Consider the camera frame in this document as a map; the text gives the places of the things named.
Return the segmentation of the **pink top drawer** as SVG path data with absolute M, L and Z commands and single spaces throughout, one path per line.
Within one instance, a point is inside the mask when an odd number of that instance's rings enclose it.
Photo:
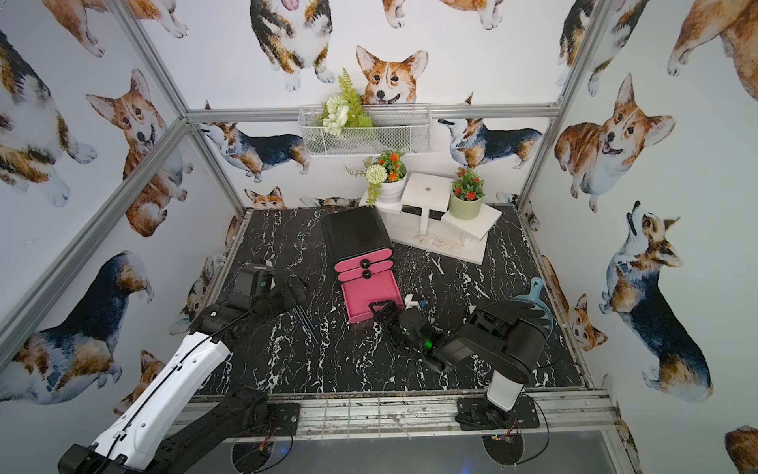
M 368 269 L 372 264 L 390 260 L 394 251 L 390 248 L 380 249 L 357 257 L 349 258 L 338 262 L 335 270 L 338 273 L 344 273 L 354 269 Z

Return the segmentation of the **black drawer cabinet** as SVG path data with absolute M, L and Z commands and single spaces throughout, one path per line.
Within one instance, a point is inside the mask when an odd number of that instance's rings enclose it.
M 328 257 L 338 262 L 384 248 L 394 247 L 379 212 L 374 207 L 355 207 L 321 219 Z

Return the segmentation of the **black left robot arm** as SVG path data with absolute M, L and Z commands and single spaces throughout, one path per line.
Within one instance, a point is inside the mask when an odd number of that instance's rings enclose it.
M 252 265 L 245 273 L 242 290 L 197 316 L 157 378 L 92 444 L 73 444 L 57 463 L 59 472 L 185 473 L 227 438 L 276 427 L 266 394 L 243 386 L 189 426 L 168 433 L 244 337 L 308 300 L 306 285 L 292 272 Z

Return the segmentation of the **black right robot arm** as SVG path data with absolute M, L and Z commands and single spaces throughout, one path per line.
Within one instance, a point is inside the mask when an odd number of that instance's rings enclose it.
M 510 411 L 536 369 L 554 317 L 547 306 L 526 295 L 477 306 L 455 332 L 444 335 L 420 308 L 395 302 L 369 304 L 374 319 L 387 329 L 393 343 L 439 373 L 476 356 L 493 369 L 488 401 Z

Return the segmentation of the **dark blue pencil left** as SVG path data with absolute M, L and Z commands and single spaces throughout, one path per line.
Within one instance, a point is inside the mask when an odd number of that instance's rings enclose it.
M 317 334 L 316 334 L 316 327 L 311 319 L 311 317 L 306 313 L 304 307 L 301 304 L 298 304 L 298 306 L 294 307 L 294 312 L 296 316 L 301 321 L 301 324 L 303 325 L 304 330 L 307 332 L 307 334 L 312 337 L 314 340 L 317 340 Z

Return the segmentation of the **white wooden stand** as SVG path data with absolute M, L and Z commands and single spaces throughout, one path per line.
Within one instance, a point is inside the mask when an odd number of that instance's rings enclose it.
M 373 197 L 393 242 L 481 265 L 489 232 L 503 213 L 480 205 L 473 218 L 460 219 L 449 210 L 451 196 L 451 179 L 416 172 L 366 191 L 360 203 Z

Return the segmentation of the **teal plastic scoop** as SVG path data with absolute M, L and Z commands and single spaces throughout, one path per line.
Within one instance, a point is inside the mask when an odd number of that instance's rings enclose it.
M 527 319 L 535 323 L 542 330 L 545 338 L 549 339 L 554 332 L 555 315 L 550 305 L 541 297 L 544 287 L 544 280 L 535 276 L 531 280 L 529 292 L 519 294 L 513 300 L 526 305 Z

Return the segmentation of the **green pot red flowers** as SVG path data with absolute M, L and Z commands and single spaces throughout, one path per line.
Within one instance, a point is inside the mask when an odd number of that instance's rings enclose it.
M 476 218 L 484 202 L 485 181 L 473 170 L 459 167 L 452 183 L 448 210 L 459 220 Z

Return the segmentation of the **white pot orange flowers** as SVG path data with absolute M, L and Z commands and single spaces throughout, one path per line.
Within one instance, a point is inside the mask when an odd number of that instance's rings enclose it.
M 350 176 L 364 178 L 367 183 L 366 204 L 396 205 L 406 188 L 408 170 L 402 151 L 387 150 L 363 161 L 362 169 L 345 167 Z

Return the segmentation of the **green fern with white flowers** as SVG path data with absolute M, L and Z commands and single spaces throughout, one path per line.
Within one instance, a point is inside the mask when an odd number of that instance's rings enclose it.
M 371 117 L 363 108 L 361 94 L 353 87 L 347 69 L 338 77 L 340 92 L 333 94 L 324 104 L 321 117 L 316 120 L 332 136 L 341 136 L 348 128 L 373 128 Z

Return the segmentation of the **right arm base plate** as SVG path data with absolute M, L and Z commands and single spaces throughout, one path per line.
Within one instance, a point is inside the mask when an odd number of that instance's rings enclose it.
M 513 408 L 505 411 L 487 398 L 459 398 L 456 402 L 455 421 L 460 429 L 468 431 L 500 431 L 510 429 L 537 429 L 541 427 L 540 414 L 534 401 L 522 394 Z

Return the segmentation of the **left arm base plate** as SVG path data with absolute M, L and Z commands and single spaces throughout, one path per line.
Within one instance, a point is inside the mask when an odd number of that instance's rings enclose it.
M 267 436 L 294 436 L 297 433 L 302 406 L 298 403 L 274 403 L 266 407 L 266 414 L 257 410 L 256 419 L 244 424 L 242 431 L 231 438 L 266 438 Z

